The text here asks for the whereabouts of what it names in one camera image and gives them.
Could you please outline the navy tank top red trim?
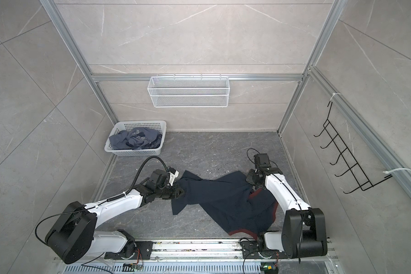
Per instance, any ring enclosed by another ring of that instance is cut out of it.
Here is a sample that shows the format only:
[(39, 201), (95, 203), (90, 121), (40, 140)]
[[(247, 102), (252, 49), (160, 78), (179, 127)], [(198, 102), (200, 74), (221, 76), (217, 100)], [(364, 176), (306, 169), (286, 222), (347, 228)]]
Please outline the navy tank top red trim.
[(171, 201), (173, 215), (187, 205), (198, 204), (227, 234), (242, 232), (254, 239), (276, 220), (275, 197), (268, 190), (254, 190), (240, 171), (216, 180), (202, 179), (185, 171), (177, 184), (184, 195)]

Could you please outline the white plastic laundry basket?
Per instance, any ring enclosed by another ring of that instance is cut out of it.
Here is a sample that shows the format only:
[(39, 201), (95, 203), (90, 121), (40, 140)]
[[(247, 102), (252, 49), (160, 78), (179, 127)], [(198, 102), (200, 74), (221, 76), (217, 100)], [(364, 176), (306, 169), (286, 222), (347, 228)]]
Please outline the white plastic laundry basket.
[[(154, 129), (159, 131), (162, 134), (162, 142), (158, 148), (146, 149), (146, 150), (114, 150), (110, 144), (109, 137), (115, 134), (118, 134), (120, 131), (127, 130), (131, 131), (136, 127), (145, 127), (148, 129)], [(153, 156), (159, 155), (161, 153), (164, 138), (166, 135), (167, 123), (165, 121), (126, 121), (118, 122), (114, 125), (114, 128), (111, 130), (110, 135), (105, 144), (105, 151), (108, 153), (115, 154), (117, 156)]]

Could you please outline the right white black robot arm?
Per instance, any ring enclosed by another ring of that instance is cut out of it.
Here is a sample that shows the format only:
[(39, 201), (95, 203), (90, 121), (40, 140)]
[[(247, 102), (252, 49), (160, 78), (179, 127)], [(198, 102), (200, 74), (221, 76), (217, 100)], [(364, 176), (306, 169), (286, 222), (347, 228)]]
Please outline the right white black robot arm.
[(311, 207), (297, 194), (267, 154), (257, 153), (250, 161), (255, 168), (248, 172), (247, 182), (268, 190), (285, 214), (282, 231), (265, 232), (260, 237), (263, 248), (282, 252), (289, 259), (327, 255), (323, 211)]

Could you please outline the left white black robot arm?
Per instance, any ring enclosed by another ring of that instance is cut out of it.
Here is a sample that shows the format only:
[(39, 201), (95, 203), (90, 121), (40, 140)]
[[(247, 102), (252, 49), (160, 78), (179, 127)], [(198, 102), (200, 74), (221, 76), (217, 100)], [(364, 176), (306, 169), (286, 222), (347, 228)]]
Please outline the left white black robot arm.
[(155, 199), (173, 200), (184, 191), (176, 184), (179, 172), (155, 170), (150, 177), (123, 192), (103, 201), (82, 204), (70, 203), (56, 215), (57, 221), (47, 233), (44, 243), (66, 264), (86, 255), (111, 253), (122, 259), (138, 254), (135, 238), (123, 229), (104, 232), (97, 228), (127, 211), (136, 210)]

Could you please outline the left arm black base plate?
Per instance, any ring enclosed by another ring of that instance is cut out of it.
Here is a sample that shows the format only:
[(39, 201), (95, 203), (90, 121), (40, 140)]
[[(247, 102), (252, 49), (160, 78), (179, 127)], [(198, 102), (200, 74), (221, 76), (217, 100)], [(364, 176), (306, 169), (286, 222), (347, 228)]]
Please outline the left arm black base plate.
[(105, 254), (105, 259), (114, 260), (149, 260), (153, 250), (154, 242), (138, 241), (134, 244), (130, 243), (120, 252)]

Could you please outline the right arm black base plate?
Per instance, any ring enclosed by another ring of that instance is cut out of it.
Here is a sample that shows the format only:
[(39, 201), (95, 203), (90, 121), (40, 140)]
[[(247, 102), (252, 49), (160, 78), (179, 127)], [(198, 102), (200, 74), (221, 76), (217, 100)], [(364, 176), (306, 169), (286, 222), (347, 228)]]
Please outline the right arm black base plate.
[(239, 240), (239, 245), (242, 249), (243, 259), (287, 259), (286, 254), (281, 251), (273, 251), (262, 249), (259, 247), (259, 243), (252, 241), (247, 238), (242, 238)]

